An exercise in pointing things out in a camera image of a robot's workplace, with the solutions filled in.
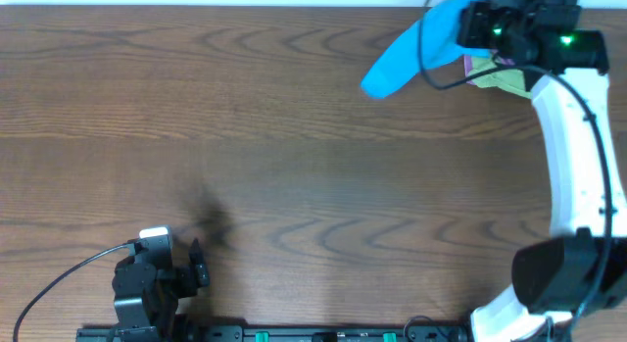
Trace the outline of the blue microfiber cloth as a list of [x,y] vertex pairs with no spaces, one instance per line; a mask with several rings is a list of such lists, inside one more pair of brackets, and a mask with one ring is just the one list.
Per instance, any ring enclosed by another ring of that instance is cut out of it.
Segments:
[[461,12],[473,1],[479,0],[444,0],[431,8],[376,60],[362,79],[362,91],[384,99],[423,70],[444,67],[462,56],[488,58],[487,49],[457,44]]

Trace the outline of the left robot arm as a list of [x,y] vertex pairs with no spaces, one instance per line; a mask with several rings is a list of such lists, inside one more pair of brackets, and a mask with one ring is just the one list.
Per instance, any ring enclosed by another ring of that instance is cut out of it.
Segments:
[[189,263],[172,263],[170,237],[137,239],[131,253],[115,268],[112,287],[118,323],[111,327],[108,341],[192,341],[203,339],[201,328],[176,311],[178,301],[194,297],[210,284],[207,263],[200,243],[188,250]]

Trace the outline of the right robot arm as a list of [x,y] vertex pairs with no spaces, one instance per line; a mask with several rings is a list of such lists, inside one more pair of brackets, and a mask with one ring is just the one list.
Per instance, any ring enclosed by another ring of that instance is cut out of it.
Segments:
[[458,43],[523,73],[545,141],[548,240],[516,252],[510,286],[470,317],[476,341],[566,341],[578,320],[626,297],[626,196],[608,121],[603,35],[573,0],[480,0]]

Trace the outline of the green microfiber cloth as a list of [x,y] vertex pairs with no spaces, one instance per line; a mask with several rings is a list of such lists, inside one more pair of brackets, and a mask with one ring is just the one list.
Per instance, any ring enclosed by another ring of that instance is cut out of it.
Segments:
[[[498,66],[492,58],[464,56],[463,60],[466,76],[482,73]],[[524,74],[518,70],[487,74],[474,78],[468,84],[479,88],[498,88],[522,98],[531,98],[531,93],[525,89]]]

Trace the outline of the purple microfiber cloth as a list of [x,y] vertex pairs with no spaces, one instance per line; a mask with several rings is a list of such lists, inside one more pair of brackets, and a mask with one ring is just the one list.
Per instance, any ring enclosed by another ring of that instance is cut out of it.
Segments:
[[[464,57],[464,72],[466,76],[482,73],[494,69],[498,64],[492,58],[477,56]],[[475,77],[469,83],[480,88],[512,86],[517,79],[517,73],[511,71],[496,72]]]

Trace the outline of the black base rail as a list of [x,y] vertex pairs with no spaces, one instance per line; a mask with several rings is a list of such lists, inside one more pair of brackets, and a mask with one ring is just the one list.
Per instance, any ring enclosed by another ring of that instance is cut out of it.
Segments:
[[242,327],[206,328],[197,341],[207,342],[468,342],[462,325],[412,325],[403,328]]

